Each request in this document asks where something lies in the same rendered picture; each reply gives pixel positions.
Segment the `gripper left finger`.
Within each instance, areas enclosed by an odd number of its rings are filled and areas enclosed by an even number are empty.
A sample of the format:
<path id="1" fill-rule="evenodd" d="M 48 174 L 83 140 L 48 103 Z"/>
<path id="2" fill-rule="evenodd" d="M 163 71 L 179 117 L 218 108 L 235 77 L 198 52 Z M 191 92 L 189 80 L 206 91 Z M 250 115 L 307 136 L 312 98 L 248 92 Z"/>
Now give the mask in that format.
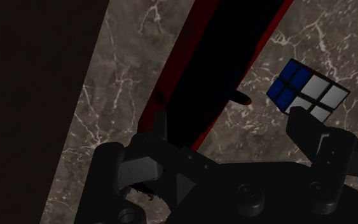
<path id="1" fill-rule="evenodd" d="M 127 188 L 150 182 L 153 194 L 171 212 L 202 182 L 217 163 L 190 148 L 167 141 L 167 114 L 159 110 L 150 132 L 136 134 L 128 146 L 118 142 L 96 147 L 74 224 L 147 224 L 141 206 L 126 200 Z"/>

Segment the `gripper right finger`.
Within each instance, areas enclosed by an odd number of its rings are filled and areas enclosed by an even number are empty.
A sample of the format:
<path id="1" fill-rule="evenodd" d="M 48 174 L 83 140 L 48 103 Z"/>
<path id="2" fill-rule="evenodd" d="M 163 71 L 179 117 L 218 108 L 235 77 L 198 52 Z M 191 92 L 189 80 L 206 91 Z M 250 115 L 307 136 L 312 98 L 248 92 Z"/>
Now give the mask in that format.
<path id="1" fill-rule="evenodd" d="M 358 215 L 358 191 L 345 186 L 348 175 L 358 177 L 358 138 L 299 106 L 290 109 L 286 134 L 312 163 L 306 188 L 311 212 Z"/>

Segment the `blue and white puzzle cube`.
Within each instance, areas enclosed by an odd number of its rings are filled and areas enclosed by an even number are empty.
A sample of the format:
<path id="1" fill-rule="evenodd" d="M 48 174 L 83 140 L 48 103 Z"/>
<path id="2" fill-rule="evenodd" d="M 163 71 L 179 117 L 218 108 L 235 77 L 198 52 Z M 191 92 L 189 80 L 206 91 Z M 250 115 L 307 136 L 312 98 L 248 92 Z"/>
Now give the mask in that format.
<path id="1" fill-rule="evenodd" d="M 325 122 L 349 93 L 327 76 L 290 59 L 266 94 L 286 115 L 292 107 L 299 106 Z"/>

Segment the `red and black flat slab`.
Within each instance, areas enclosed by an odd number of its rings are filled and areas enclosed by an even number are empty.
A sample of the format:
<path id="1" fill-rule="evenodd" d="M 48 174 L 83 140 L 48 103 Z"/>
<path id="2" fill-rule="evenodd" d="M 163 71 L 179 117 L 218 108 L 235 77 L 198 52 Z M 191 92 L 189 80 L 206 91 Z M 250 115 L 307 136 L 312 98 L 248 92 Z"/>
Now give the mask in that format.
<path id="1" fill-rule="evenodd" d="M 294 0 L 195 0 L 137 126 L 167 116 L 167 140 L 197 150 Z"/>

